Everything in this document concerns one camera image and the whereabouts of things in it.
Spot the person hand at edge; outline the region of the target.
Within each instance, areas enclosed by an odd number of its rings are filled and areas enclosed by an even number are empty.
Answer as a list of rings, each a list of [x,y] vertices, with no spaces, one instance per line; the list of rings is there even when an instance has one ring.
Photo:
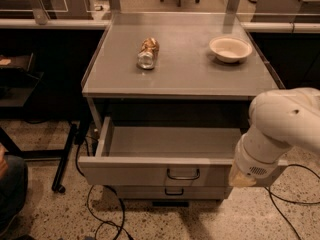
[[[8,170],[8,165],[5,160],[5,149],[1,145],[0,146],[0,179],[3,178],[7,170]]]

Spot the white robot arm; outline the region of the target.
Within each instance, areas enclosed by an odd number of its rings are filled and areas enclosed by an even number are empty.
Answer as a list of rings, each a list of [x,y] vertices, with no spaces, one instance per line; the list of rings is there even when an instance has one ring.
[[[250,127],[241,136],[229,173],[233,187],[269,177],[280,157],[297,146],[320,153],[320,90],[295,88],[257,95],[249,107]]]

